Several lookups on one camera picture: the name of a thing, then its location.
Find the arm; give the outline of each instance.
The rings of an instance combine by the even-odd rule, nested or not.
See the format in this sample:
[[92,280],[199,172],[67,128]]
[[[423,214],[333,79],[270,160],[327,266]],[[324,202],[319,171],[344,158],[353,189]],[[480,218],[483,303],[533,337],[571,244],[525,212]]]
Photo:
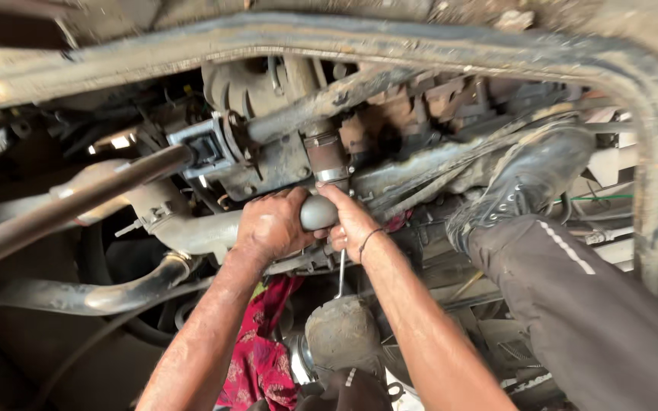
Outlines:
[[230,365],[250,297],[270,261],[309,245],[321,232],[305,233],[298,219],[307,191],[269,194],[243,210],[238,240],[184,327],[164,352],[137,406],[212,409]]
[[[334,249],[364,266],[426,409],[516,409],[458,326],[413,274],[378,223],[335,186],[319,193],[336,204],[341,226],[331,231]],[[360,256],[359,248],[367,239]]]

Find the hand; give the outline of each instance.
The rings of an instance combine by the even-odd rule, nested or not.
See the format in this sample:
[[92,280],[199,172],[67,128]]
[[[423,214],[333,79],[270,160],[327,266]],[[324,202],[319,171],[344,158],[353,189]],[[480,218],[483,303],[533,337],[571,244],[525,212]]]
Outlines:
[[249,201],[233,248],[268,264],[308,246],[315,238],[326,237],[325,230],[305,233],[301,228],[299,212],[306,197],[308,191],[296,187]]
[[316,183],[319,194],[332,201],[339,210],[339,225],[332,228],[331,245],[336,251],[347,249],[347,255],[360,264],[360,247],[380,225],[350,196],[333,184]]

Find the black wrist band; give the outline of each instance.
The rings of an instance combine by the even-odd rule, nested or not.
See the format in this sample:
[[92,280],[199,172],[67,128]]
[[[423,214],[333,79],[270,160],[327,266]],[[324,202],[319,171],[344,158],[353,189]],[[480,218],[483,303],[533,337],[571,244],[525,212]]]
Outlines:
[[373,234],[377,233],[378,231],[382,231],[382,227],[372,230],[372,233],[367,235],[367,237],[365,238],[365,242],[363,242],[362,245],[360,246],[360,258],[359,258],[360,264],[362,264],[362,252],[365,251],[365,246],[367,245],[367,241],[370,239],[370,237],[372,237]]

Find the wrist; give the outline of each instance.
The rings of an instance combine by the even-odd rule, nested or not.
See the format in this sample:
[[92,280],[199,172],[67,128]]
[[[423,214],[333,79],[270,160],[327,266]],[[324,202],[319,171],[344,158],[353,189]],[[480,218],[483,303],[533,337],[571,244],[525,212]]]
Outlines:
[[385,262],[391,255],[396,253],[402,255],[395,241],[384,231],[378,231],[367,239],[365,248],[362,250],[361,264],[367,269],[378,261],[380,263]]
[[219,274],[230,277],[235,284],[254,287],[269,262],[265,256],[251,249],[233,247],[225,255]]
[[261,247],[256,244],[247,244],[243,242],[238,242],[233,246],[228,255],[236,256],[240,261],[245,263],[251,263],[265,268],[271,262],[271,258],[268,256],[268,253],[263,251]]

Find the forearm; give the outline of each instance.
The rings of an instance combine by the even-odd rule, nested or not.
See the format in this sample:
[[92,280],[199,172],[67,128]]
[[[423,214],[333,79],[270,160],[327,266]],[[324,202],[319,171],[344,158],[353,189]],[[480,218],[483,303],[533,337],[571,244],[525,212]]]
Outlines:
[[184,327],[164,352],[137,409],[211,409],[265,264],[234,249]]
[[373,235],[362,263],[426,409],[515,409],[389,236]]

